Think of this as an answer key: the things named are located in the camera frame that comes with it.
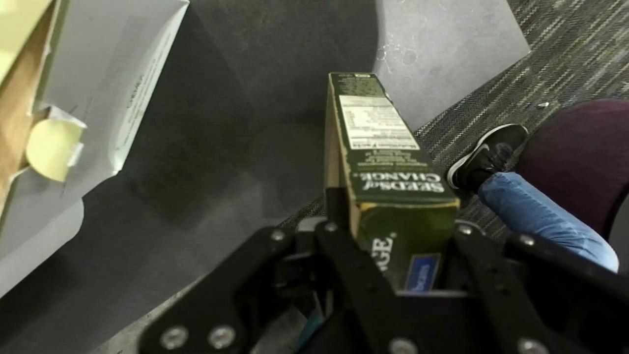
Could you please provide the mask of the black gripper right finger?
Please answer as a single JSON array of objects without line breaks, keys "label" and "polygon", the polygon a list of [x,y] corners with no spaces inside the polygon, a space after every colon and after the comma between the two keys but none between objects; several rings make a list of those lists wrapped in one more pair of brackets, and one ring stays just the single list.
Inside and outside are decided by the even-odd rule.
[{"label": "black gripper right finger", "polygon": [[495,354],[629,354],[627,276],[527,233],[458,221],[444,280],[479,304]]}]

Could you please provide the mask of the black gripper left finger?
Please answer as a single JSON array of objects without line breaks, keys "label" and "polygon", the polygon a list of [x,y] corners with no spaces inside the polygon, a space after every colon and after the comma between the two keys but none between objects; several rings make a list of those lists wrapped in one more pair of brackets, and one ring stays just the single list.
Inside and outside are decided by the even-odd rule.
[{"label": "black gripper left finger", "polygon": [[391,354],[407,334],[395,294],[350,235],[348,192],[324,192],[324,214],[255,229],[139,334],[139,354],[253,354],[297,312],[289,354]]}]

